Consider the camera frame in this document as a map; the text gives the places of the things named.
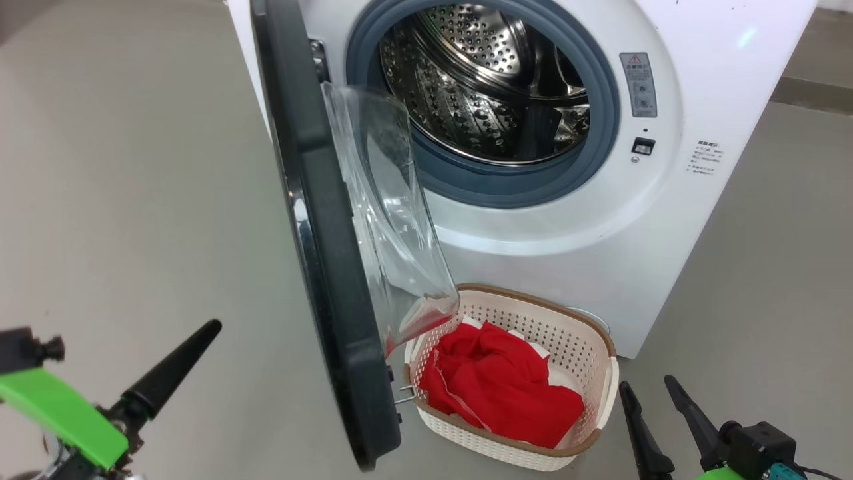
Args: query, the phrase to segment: basket rim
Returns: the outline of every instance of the basket rim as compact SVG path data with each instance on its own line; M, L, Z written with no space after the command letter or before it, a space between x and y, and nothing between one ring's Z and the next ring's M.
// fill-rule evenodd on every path
M520 292L517 292L514 290L507 290L507 289L503 289L503 288L495 287L495 286L491 286L491 285L459 284L456 286L456 288L459 291L473 290L473 291L479 291L479 292L489 293L489 294L498 295L498 296L506 296L507 298L513 298L514 300L525 301L527 303L530 303L530 304L533 304L533 305L536 305L539 307L547 308L548 310L552 310L556 313L560 313L560 314L563 314L567 317L571 317L575 320L581 321L581 322L585 323L586 325L589 325L590 327L592 327L592 329L595 330L595 332L599 334L599 336L601 337L601 339L604 341L604 343L607 346L607 352L610 354L610 357L611 358L616 357L616 348L613 346L613 340L610 338L610 336L607 334L607 332L604 330L604 328L598 324L598 322L591 319L589 316L584 315L583 313L576 312L576 311L571 310L567 307L563 307L561 305L553 303L552 301L544 300L543 298L539 298L536 296L520 293ZM412 384L411 369L410 369L408 363L403 364L403 380L405 383ZM465 420L455 419L455 418L451 417L450 415L448 415L447 413L440 412L439 410L436 410L435 408L430 407L429 404L426 401L422 400L420 397L417 397L414 399L414 404L420 410L423 410L424 412L429 413L433 417L436 417L437 419L443 420L444 422L447 422L448 424L452 424L455 427L461 428L464 431L467 431L467 432L474 434L476 436L481 436L485 439L492 440L493 442L501 443L501 444L506 445L508 447L517 448L519 450L524 450L526 452L530 452L533 454L540 454L540 455L544 455L544 456L552 457L552 458L574 457L574 456L577 456L579 454L582 454L583 452L589 450L589 448L592 447L593 444L595 444L595 442L601 436L601 429L596 427L595 429L593 429L589 433L589 435L586 438L583 439L582 442L580 442L578 445L576 445L572 448L564 448L564 449L560 449L560 450L552 449L552 448L545 448L545 447L540 447L538 445L533 445L532 443L522 442L519 440L514 440L512 438L506 438L505 436L500 436L500 435L497 435L497 434L492 433L492 432L487 431L487 430L479 429L479 428L469 424Z

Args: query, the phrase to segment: laundry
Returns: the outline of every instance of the laundry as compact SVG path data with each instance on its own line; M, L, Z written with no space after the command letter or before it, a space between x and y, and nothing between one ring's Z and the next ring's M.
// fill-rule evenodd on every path
M418 387L429 405L506 438L557 447L583 398L548 368L548 351L518 332L466 318L430 353Z

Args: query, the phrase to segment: open black door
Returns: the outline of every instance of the open black door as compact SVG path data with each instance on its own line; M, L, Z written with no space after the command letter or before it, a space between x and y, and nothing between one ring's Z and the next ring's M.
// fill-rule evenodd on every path
M397 411L321 87L296 0L252 0L270 134L317 335L363 470L400 444Z

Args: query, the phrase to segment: stainless steel drum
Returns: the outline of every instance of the stainless steel drum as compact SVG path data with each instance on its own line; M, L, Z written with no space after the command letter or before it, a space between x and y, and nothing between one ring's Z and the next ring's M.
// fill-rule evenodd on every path
M479 5L422 10L380 43L391 93L446 149L493 165L547 161L589 129L571 63L524 22Z

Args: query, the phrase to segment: laundry basket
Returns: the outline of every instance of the laundry basket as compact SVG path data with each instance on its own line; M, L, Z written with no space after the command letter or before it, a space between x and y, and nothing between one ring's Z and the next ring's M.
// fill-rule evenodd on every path
M406 344L403 378L415 391L418 413L430 430L493 459L532 470L568 465L601 435L616 400L619 367L613 342L594 320L550 301L481 284L459 285L459 313L449 322ZM550 362L575 375L584 411L556 449L538 447L477 428L429 406L417 389L432 348L465 316L516 330L550 353Z

